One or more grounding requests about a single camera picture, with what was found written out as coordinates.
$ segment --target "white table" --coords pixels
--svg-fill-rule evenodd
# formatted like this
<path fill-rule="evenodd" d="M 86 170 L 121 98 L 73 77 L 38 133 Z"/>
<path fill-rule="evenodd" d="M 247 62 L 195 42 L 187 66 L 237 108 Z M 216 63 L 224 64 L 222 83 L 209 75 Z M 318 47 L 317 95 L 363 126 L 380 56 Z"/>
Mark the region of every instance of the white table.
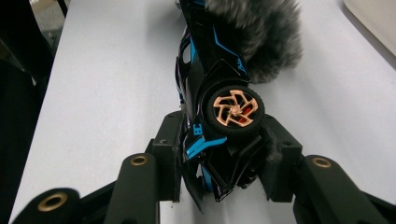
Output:
<path fill-rule="evenodd" d="M 301 1 L 304 58 L 252 85 L 304 146 L 338 161 L 364 191 L 396 202 L 396 72 L 355 28 L 341 0 Z M 114 181 L 178 110 L 175 58 L 184 19 L 172 0 L 72 1 L 12 219 L 36 195 Z M 166 223 L 293 223 L 291 203 L 265 201 L 259 181 L 201 215 L 183 186 L 161 203 Z"/>

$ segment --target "toy car body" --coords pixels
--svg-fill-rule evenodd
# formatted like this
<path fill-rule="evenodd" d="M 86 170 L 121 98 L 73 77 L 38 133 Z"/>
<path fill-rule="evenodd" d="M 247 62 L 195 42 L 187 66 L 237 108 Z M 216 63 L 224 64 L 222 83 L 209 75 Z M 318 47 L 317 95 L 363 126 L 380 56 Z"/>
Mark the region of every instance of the toy car body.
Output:
<path fill-rule="evenodd" d="M 201 165 L 206 189 L 220 201 L 235 185 L 245 188 L 255 178 L 247 175 L 241 154 L 253 150 L 251 140 L 260 136 L 264 105 L 248 88 L 250 78 L 233 29 L 207 13 L 202 1 L 180 5 L 187 23 L 176 62 L 177 88 L 186 112 L 183 162 Z"/>

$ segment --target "fluffy gray pom-pom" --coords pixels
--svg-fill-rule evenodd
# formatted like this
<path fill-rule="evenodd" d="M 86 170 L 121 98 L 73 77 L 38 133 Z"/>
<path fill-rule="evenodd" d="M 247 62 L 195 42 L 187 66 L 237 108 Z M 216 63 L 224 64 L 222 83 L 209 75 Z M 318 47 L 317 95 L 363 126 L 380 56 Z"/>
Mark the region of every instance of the fluffy gray pom-pom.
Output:
<path fill-rule="evenodd" d="M 205 0 L 205 7 L 235 27 L 252 82 L 268 82 L 302 58 L 295 0 Z"/>

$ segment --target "black tire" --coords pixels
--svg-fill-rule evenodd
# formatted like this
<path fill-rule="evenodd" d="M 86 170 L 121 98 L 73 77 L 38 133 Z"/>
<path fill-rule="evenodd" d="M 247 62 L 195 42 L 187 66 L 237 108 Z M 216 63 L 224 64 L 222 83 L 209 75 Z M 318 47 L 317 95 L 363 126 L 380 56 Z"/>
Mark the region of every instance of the black tire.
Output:
<path fill-rule="evenodd" d="M 224 87 L 216 91 L 206 104 L 208 123 L 234 140 L 257 134 L 264 114 L 262 98 L 245 86 Z"/>

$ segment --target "black fabric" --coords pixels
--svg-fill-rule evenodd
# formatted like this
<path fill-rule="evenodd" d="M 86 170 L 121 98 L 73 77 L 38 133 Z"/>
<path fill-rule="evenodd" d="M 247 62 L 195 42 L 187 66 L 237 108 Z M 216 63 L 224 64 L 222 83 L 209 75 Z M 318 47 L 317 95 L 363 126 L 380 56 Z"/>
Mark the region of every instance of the black fabric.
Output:
<path fill-rule="evenodd" d="M 31 77 L 0 61 L 0 223 L 9 220 L 39 110 Z"/>

